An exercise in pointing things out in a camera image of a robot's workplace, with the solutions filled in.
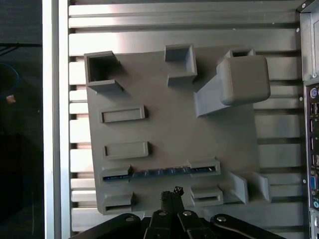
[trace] metal bolt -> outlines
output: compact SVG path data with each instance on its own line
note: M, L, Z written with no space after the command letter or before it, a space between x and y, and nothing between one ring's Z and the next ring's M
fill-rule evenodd
M133 217L128 217L128 218L125 219L125 221L132 222L132 221L134 221L134 218Z
M183 212L183 215L184 215L184 216L190 216L190 215L191 215L191 212L190 212L190 211L185 211L185 212Z
M226 218L224 217L218 217L217 220L221 223L225 222L226 221Z

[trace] computer port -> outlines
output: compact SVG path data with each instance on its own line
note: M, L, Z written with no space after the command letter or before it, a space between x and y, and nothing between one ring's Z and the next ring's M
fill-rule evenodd
M314 149L314 138L310 138L310 150Z
M317 161L316 161L316 157L312 154L311 155L311 166L316 166Z
M315 104L311 103L310 104L310 115L312 116L312 115L314 115L314 113L315 113Z
M310 90L310 97L314 99L317 95L318 95L317 89L316 88L312 88Z
M316 177L314 177L314 176L310 177L310 186L311 186L311 189L313 189L313 190L317 189L317 178Z
M310 132L314 131L314 121L312 119L309 122L309 128L310 128Z

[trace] blue cable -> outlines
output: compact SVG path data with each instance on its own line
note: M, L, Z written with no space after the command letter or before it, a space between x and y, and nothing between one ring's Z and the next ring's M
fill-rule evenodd
M6 66L8 68L10 68L11 70L14 71L15 75L16 75L16 79L15 79L15 85L12 86L9 90L0 92L0 98L1 99L5 99L7 96L11 96L14 94L14 92L16 91L16 89L18 88L19 84L20 84L20 75L19 73L15 70L15 68L13 68L12 66L5 64L5 63L0 63L0 66Z

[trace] metal slotted table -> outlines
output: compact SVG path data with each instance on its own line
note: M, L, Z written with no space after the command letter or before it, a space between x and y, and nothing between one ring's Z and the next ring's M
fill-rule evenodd
M268 61L271 96L253 106L271 203L224 205L223 211L285 238L309 237L296 14L303 2L136 2L43 1L46 238L66 239L115 216L96 208L83 54L160 51L190 42L247 46Z

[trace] gray 3d-printed plate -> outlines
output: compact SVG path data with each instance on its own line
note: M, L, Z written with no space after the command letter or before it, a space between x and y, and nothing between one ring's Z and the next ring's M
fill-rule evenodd
M152 210L161 191L174 186L185 189L184 203L193 206L189 187L215 187L219 176L166 176L156 188L144 192L154 179L136 179L130 182L104 182L101 172L109 168L128 167L134 171L187 166L188 161L216 157L230 171L256 171L258 165L254 112L251 105L232 107L212 116L196 117L193 92L200 89L216 74L216 65L229 50L228 47L195 48L198 76L193 85L167 86L167 64L164 51L116 55L123 71L114 79L123 91L96 93L87 87L90 131L96 183L97 206L104 210L107 196L133 192L132 211ZM116 107L144 106L145 119L100 122L101 111ZM107 145L123 147L127 143L148 142L149 154L142 148L141 157L108 160Z

